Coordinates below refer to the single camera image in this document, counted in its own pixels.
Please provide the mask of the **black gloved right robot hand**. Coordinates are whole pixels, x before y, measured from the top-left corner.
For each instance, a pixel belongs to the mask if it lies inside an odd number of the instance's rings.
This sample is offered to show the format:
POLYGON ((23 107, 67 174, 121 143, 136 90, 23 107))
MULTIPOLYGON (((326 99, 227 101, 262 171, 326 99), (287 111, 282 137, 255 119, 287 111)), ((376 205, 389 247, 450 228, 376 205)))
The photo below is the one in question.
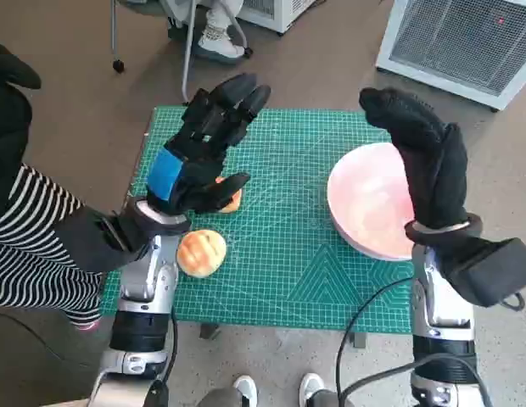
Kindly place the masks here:
POLYGON ((386 130, 400 153, 415 221, 434 230, 467 222, 467 150, 459 126, 393 87, 366 87, 359 103, 367 122, 386 130))

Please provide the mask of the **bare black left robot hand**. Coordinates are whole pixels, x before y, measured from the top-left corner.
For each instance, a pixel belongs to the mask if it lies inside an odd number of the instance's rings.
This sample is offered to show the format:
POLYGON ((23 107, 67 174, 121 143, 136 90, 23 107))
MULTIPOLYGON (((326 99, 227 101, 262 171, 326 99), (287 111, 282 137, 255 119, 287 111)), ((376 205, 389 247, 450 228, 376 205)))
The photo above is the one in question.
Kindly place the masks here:
POLYGON ((217 212, 231 204, 249 180, 238 172, 223 180, 227 150, 247 135, 271 96, 254 74, 240 74, 212 91, 199 89, 180 130, 159 150, 147 179, 150 207, 168 215, 217 212))

